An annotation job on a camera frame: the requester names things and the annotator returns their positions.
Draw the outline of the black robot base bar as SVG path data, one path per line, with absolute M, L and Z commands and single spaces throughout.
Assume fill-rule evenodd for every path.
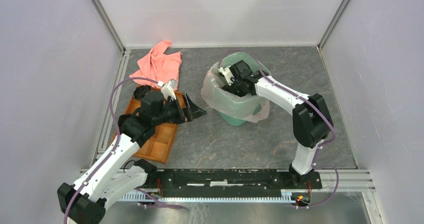
M 276 198 L 323 185 L 314 171 L 298 177 L 278 169 L 162 169 L 149 173 L 142 187 L 159 189 L 164 198 Z

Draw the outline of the green plastic trash bin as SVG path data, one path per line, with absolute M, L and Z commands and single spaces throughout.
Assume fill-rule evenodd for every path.
M 260 69 L 268 72 L 252 55 L 242 50 L 227 52 L 217 65 L 218 69 L 227 66 L 230 70 L 235 70 L 233 76 L 236 80 Z M 222 90 L 222 88 L 217 90 L 215 95 L 219 99 L 219 107 L 216 108 L 216 111 L 230 125 L 239 126 L 246 121 L 257 123 L 269 115 L 270 105 L 264 98 L 252 95 L 239 97 Z

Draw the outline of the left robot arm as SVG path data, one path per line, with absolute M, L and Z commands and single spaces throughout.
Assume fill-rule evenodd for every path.
M 72 184 L 63 183 L 57 190 L 64 223 L 72 220 L 77 224 L 98 224 L 107 210 L 124 195 L 143 185 L 153 187 L 157 174 L 139 166 L 126 173 L 114 175 L 164 123 L 183 124 L 191 122 L 207 112 L 195 105 L 183 94 L 184 106 L 161 91 L 147 92 L 140 107 L 129 115 L 121 115 L 115 139 L 80 178 Z

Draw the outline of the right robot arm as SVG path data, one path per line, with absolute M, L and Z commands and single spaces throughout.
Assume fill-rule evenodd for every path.
M 334 132 L 334 124 L 324 97 L 295 91 L 278 81 L 262 67 L 253 71 L 241 60 L 229 67 L 219 67 L 219 76 L 225 79 L 223 89 L 243 97 L 248 94 L 265 98 L 291 114 L 295 139 L 298 142 L 295 158 L 289 170 L 289 183 L 302 188 L 309 182 L 315 166 L 317 149 Z

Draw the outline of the pink plastic trash bag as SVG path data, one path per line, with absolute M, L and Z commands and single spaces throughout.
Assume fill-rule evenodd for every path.
M 263 72 L 270 71 L 245 52 L 235 52 L 227 55 L 221 62 L 215 63 L 206 73 L 201 88 L 201 97 L 209 108 L 216 110 L 230 125 L 239 126 L 246 121 L 257 123 L 267 119 L 270 113 L 269 100 L 247 94 L 239 97 L 222 89 L 225 78 L 219 75 L 219 68 L 225 68 L 238 61 L 245 61 L 253 72 L 260 66 Z

